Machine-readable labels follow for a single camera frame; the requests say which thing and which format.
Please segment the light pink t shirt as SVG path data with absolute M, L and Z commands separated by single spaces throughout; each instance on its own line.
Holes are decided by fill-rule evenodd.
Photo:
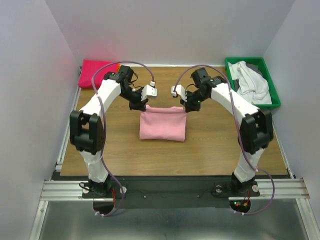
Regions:
M 187 113 L 183 107 L 151 107 L 140 113 L 140 140 L 168 140 L 184 142 Z

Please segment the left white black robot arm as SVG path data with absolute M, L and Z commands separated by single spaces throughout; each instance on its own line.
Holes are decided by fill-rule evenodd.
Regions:
M 106 142 L 106 111 L 111 103 L 122 97 L 129 103 L 130 110 L 146 111 L 148 98 L 146 87 L 135 90 L 131 87 L 134 70 L 122 65 L 117 72 L 109 71 L 103 77 L 100 87 L 94 87 L 95 94 L 80 110 L 69 115 L 69 139 L 82 155 L 88 171 L 88 182 L 80 184 L 83 192 L 106 197 L 112 191 L 110 172 L 103 160 Z

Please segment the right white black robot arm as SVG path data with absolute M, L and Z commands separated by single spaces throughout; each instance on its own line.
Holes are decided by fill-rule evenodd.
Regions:
M 259 171 L 258 162 L 274 138 L 272 114 L 268 109 L 260 109 L 238 95 L 225 74 L 211 77 L 206 67 L 205 64 L 194 66 L 195 71 L 190 77 L 195 91 L 188 91 L 176 83 L 171 88 L 171 95 L 180 97 L 180 103 L 187 113 L 198 112 L 203 101 L 212 99 L 232 114 L 240 156 L 231 175 L 230 190 L 235 195 L 242 195 L 254 185 L 255 175 Z

